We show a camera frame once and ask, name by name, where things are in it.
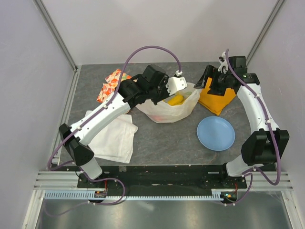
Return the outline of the white plastic bag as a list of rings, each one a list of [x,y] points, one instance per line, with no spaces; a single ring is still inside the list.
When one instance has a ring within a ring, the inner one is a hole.
[[[136,106],[138,110],[146,114],[152,121],[163,123],[175,123],[189,116],[200,98],[201,89],[194,89],[193,83],[187,83],[186,89],[177,92],[174,96],[160,101],[157,105],[151,100]],[[176,95],[183,96],[182,104],[171,106],[167,103]]]

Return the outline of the large yellow banana bunch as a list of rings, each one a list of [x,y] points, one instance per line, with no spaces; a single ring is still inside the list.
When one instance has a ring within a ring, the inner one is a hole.
[[[184,102],[184,97],[180,94],[175,95],[173,98],[167,101],[170,106],[181,105]]]

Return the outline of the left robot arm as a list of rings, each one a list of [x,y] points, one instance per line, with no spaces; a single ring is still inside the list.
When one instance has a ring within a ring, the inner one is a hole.
[[[155,64],[142,74],[119,82],[114,93],[89,115],[73,125],[62,124],[59,133],[63,146],[77,166],[88,176],[93,187],[101,187],[105,177],[88,144],[109,123],[146,100],[155,104],[169,97],[167,73]]]

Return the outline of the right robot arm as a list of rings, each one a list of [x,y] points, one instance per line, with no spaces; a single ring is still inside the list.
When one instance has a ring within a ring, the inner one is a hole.
[[[241,154],[225,163],[218,176],[222,187],[235,183],[235,177],[260,170],[264,165],[277,164],[281,171],[281,157],[289,141],[289,133],[282,130],[271,117],[255,73],[248,73],[245,56],[230,57],[226,52],[219,57],[220,67],[207,65],[195,84],[200,89],[199,103],[215,115],[235,98],[242,102],[250,123],[251,135],[243,143]]]

